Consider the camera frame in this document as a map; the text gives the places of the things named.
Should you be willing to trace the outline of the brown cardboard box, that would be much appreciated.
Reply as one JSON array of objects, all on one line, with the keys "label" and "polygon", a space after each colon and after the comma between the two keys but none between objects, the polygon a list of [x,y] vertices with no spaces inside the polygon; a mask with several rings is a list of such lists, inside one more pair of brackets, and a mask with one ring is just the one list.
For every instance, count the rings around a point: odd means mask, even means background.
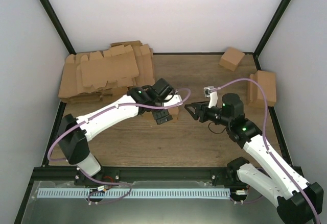
[{"label": "brown cardboard box", "polygon": [[[168,112],[169,112],[169,114],[172,115],[173,121],[178,120],[178,114],[179,114],[178,107],[169,108]],[[144,114],[142,114],[142,118],[145,120],[154,120],[152,112],[145,112]]]}]

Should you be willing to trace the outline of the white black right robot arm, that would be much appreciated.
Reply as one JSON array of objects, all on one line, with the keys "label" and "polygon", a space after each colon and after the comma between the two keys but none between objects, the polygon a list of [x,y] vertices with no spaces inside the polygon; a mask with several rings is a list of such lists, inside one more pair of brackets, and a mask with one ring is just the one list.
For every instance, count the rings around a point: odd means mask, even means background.
[{"label": "white black right robot arm", "polygon": [[228,181],[253,187],[269,200],[284,223],[306,223],[317,220],[322,212],[324,190],[318,183],[310,183],[293,169],[269,144],[259,127],[245,117],[244,105],[235,93],[217,96],[208,102],[185,105],[194,120],[210,121],[225,127],[229,138],[251,155],[262,171],[248,160],[239,157],[227,165]]}]

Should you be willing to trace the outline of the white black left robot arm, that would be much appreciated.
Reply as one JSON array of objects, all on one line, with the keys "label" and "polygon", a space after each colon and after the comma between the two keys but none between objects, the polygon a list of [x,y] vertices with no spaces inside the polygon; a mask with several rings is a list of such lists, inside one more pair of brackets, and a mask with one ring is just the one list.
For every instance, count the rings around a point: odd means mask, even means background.
[{"label": "white black left robot arm", "polygon": [[58,145],[70,165],[78,166],[91,184],[99,185],[104,181],[104,172],[90,152],[88,143],[113,125],[145,112],[151,112],[158,125],[168,122],[172,115],[167,107],[171,108],[180,101],[180,95],[165,79],[159,79],[152,86],[132,88],[117,101],[95,112],[78,117],[72,114],[64,116],[58,137],[70,128],[78,127],[65,135]]}]

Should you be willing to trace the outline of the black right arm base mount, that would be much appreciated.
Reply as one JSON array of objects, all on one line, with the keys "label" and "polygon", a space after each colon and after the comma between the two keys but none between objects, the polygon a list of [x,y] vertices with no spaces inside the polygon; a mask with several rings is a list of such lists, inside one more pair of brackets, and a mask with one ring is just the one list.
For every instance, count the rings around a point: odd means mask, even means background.
[{"label": "black right arm base mount", "polygon": [[239,179],[237,175],[237,170],[239,170],[242,165],[248,163],[250,163],[249,160],[245,159],[244,157],[238,157],[230,161],[226,167],[218,167],[211,169],[210,175],[212,185],[221,185],[226,188],[245,185],[245,183]]}]

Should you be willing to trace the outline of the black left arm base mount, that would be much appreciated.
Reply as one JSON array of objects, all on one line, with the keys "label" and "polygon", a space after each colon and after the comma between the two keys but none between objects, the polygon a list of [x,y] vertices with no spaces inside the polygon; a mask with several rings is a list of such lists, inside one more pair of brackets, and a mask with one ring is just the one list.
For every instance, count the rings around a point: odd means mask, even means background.
[{"label": "black left arm base mount", "polygon": [[90,178],[92,178],[92,180],[84,174],[84,171],[78,170],[75,176],[74,184],[75,186],[98,187],[101,185],[98,183],[98,181],[105,183],[116,183],[116,179],[111,176],[107,176],[103,169]]}]

